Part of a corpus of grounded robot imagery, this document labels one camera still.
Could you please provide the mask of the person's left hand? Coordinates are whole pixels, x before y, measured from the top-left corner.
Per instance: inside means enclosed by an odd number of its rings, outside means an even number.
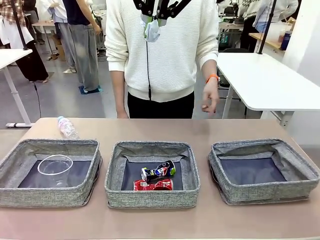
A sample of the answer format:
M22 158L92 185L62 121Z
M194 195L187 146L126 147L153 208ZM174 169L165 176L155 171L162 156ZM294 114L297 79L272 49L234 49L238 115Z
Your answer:
M201 109L205 113L214 114L219 101L218 80L215 77L208 79L202 94Z

